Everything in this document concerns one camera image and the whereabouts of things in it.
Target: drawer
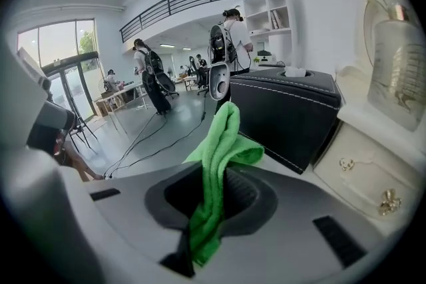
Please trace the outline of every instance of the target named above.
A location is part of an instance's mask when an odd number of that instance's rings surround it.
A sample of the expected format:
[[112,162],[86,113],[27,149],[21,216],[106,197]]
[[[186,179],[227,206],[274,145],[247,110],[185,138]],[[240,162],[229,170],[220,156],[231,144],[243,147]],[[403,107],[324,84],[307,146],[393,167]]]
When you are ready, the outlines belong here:
[[374,140],[343,124],[314,172],[337,195],[376,219],[405,219],[423,176]]

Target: tree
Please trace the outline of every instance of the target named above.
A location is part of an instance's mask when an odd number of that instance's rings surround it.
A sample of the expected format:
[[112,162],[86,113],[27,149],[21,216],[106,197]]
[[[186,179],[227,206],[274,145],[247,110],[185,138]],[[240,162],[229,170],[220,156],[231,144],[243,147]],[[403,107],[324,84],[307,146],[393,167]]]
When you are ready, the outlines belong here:
[[80,53],[91,53],[92,51],[95,51],[93,35],[92,33],[85,32],[80,38]]
[[[92,51],[95,51],[95,45],[93,44],[93,35],[92,33],[85,32],[84,35],[80,38],[79,53],[91,53]],[[97,67],[98,66],[95,60],[81,62],[81,68],[83,69],[83,71],[94,70]]]

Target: microfiber cloth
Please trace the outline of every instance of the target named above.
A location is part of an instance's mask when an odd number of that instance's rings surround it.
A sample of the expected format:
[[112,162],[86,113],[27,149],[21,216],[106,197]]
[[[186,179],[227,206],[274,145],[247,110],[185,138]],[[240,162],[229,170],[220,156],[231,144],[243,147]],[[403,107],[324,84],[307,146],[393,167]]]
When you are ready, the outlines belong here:
[[218,226],[224,219],[224,171],[229,161],[255,164],[264,149],[256,142],[238,135],[240,111],[225,102],[213,118],[207,137],[185,160],[202,162],[204,202],[190,219],[192,261],[203,266],[220,246]]

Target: black tissue box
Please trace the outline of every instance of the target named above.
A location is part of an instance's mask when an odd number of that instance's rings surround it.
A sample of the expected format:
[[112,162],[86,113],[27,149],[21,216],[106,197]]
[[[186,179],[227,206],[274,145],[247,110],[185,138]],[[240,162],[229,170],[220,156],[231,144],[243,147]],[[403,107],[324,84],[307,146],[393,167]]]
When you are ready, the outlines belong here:
[[331,140],[341,96],[330,74],[286,77],[272,68],[231,77],[231,101],[240,109],[240,134],[301,174]]

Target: gold knob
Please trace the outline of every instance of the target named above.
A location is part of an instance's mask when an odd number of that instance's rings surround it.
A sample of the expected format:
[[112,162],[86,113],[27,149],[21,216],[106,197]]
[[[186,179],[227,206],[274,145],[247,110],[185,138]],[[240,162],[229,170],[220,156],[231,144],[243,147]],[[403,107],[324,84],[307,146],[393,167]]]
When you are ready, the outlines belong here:
[[346,172],[347,170],[351,170],[355,166],[355,162],[352,159],[341,158],[339,161],[339,165],[341,169]]
[[385,190],[381,196],[383,197],[383,202],[379,207],[380,215],[388,215],[389,213],[396,212],[401,206],[401,199],[396,198],[396,193],[393,188]]

